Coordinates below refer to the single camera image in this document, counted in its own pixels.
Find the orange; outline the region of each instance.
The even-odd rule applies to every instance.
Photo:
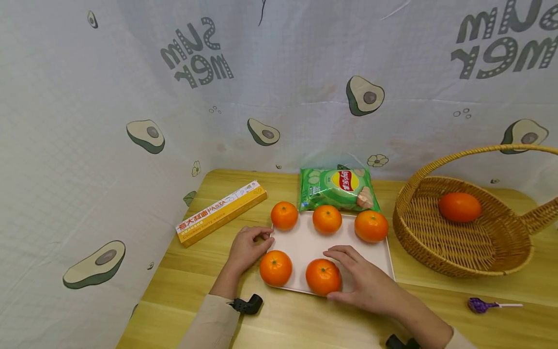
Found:
[[[479,200],[466,193],[446,194],[440,199],[438,207],[442,216],[457,223],[472,222],[483,211]]]
[[[269,251],[259,263],[259,274],[269,286],[282,287],[292,273],[291,259],[283,251]]]
[[[290,202],[281,201],[271,210],[271,222],[274,228],[281,230],[293,229],[299,219],[299,212]]]
[[[312,214],[314,228],[323,235],[335,234],[342,221],[341,213],[331,205],[320,206]]]
[[[386,238],[389,224],[383,214],[362,211],[354,220],[354,232],[365,242],[379,242]]]
[[[341,289],[341,272],[332,261],[315,259],[306,268],[306,282],[312,292],[325,297]]]

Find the purple lollipop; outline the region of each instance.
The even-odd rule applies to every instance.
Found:
[[[486,303],[480,298],[471,297],[467,302],[469,309],[471,309],[474,313],[477,314],[484,314],[490,308],[502,308],[502,307],[522,307],[523,304],[500,304],[500,303]]]

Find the potato chip bag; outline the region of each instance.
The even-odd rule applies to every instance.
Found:
[[[380,211],[368,169],[300,169],[300,182],[300,211],[321,205],[349,211]]]

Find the white plate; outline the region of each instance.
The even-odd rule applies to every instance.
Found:
[[[306,283],[306,267],[314,259],[327,258],[323,252],[335,245],[351,245],[365,259],[382,269],[387,275],[395,280],[391,255],[387,239],[379,243],[366,243],[354,233],[355,216],[342,214],[343,223],[337,233],[324,236],[316,231],[312,223],[314,211],[304,211],[299,214],[299,220],[295,227],[289,231],[275,229],[273,237],[275,242],[271,245],[270,251],[280,250],[286,253],[292,261],[292,275],[283,287],[289,291],[314,294],[310,291]],[[343,291],[353,290],[353,278],[348,270],[341,263],[333,260],[341,271],[343,280]]]

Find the person's right hand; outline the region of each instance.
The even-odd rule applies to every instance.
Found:
[[[352,304],[372,313],[395,316],[411,295],[352,246],[333,246],[324,256],[338,260],[353,276],[352,292],[331,292],[328,299]]]

